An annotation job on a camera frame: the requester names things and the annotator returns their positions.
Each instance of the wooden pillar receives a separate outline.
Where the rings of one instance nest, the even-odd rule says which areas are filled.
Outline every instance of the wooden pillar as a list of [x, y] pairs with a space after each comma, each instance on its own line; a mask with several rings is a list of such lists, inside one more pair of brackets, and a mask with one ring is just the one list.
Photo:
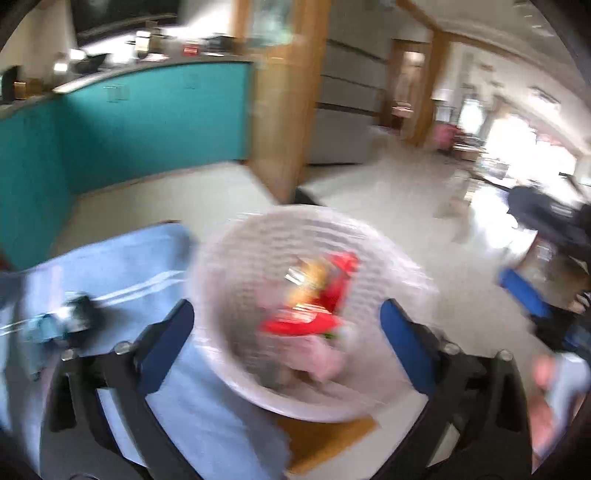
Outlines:
[[294, 0], [289, 45], [253, 50], [252, 154], [248, 165], [282, 203], [293, 199], [307, 160], [330, 0]]
[[449, 50], [451, 46], [450, 36], [442, 30], [433, 31], [433, 39], [431, 41], [431, 52], [428, 55], [425, 63], [425, 81], [423, 86], [423, 94], [419, 105], [417, 122], [414, 133], [408, 140], [411, 145], [415, 147], [422, 147], [429, 135], [431, 125], [433, 124], [433, 114], [435, 112], [435, 102], [431, 100], [431, 95], [435, 88], [437, 79], [443, 71]]
[[236, 38], [239, 48], [244, 45], [248, 37], [251, 1], [252, 0], [234, 0], [233, 2], [230, 35]]

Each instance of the white floor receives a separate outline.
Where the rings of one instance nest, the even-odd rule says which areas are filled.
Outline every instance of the white floor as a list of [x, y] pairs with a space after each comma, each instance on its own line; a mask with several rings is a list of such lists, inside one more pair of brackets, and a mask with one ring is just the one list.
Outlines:
[[[304, 188], [321, 203], [370, 223], [398, 244], [438, 285], [437, 316], [446, 335], [468, 353], [492, 356], [509, 349], [530, 389], [532, 359], [547, 351], [529, 333], [519, 307], [495, 284], [513, 228], [502, 207], [488, 208], [487, 194], [479, 194], [475, 209], [480, 204], [485, 216], [496, 220], [481, 222], [477, 215], [476, 232], [458, 241], [458, 220], [434, 216], [449, 194], [446, 181], [453, 172], [439, 156], [395, 144], [369, 164], [314, 168]], [[55, 252], [169, 219], [182, 221], [199, 239], [206, 239], [228, 219], [242, 212], [265, 212], [273, 204], [246, 167], [218, 164], [81, 198]], [[294, 478], [369, 478], [425, 402], [422, 395], [409, 394], [376, 414], [380, 428], [375, 432], [338, 458]]]
[[54, 254], [166, 220], [179, 220], [204, 241], [228, 220], [274, 205], [249, 168], [236, 163], [173, 172], [80, 197]]

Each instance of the cabinet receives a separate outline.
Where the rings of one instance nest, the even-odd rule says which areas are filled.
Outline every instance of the cabinet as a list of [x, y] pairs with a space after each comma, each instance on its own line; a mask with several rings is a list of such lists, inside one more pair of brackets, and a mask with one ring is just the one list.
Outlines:
[[194, 63], [119, 76], [58, 100], [73, 193], [248, 156], [249, 63]]
[[0, 249], [19, 269], [47, 259], [73, 201], [53, 108], [42, 102], [1, 123]]

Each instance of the doorway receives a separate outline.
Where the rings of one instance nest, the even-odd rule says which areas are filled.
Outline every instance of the doorway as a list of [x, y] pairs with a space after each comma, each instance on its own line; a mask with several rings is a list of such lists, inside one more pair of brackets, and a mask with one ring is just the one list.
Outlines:
[[392, 40], [380, 122], [401, 137], [412, 135], [419, 110], [428, 43]]

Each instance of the blue towel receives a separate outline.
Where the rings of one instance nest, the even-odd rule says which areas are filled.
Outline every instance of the blue towel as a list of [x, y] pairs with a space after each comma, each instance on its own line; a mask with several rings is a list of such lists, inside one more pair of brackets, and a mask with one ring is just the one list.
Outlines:
[[[58, 297], [65, 291], [84, 291], [100, 299], [106, 327], [81, 354], [105, 353], [162, 321], [183, 297], [192, 247], [181, 225], [158, 225], [79, 248], [22, 273], [0, 273], [0, 323], [46, 312], [61, 302]], [[0, 336], [0, 423], [38, 470], [44, 390], [53, 369], [46, 369], [40, 381], [28, 380], [17, 339], [14, 334]], [[99, 395], [122, 453], [143, 464], [109, 391]], [[285, 434], [265, 411], [227, 387], [190, 339], [160, 390], [147, 400], [171, 440], [206, 480], [281, 478], [290, 456]]]

